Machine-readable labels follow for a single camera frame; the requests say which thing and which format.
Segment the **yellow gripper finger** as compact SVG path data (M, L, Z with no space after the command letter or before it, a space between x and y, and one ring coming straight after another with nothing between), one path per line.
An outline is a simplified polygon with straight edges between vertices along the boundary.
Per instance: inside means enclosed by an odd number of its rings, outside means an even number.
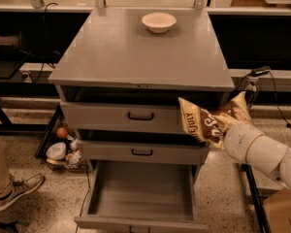
M230 116L227 114L220 114L220 115L215 115L214 118L217 120L222 130L227 130L234 125L246 122L245 114L235 114L234 116Z

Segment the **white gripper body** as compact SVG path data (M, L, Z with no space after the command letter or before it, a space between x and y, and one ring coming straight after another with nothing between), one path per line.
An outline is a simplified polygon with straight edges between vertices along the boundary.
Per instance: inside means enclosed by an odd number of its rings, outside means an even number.
M264 133L250 124L232 126L225 134L223 146L226 152L239 162L246 162L250 146Z

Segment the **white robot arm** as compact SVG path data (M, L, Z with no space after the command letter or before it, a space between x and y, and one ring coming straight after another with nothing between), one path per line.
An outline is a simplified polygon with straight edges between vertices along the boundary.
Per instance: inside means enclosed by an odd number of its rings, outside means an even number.
M223 148L232 158L291 190L291 148L268 137L246 120L231 116L215 118L225 133Z

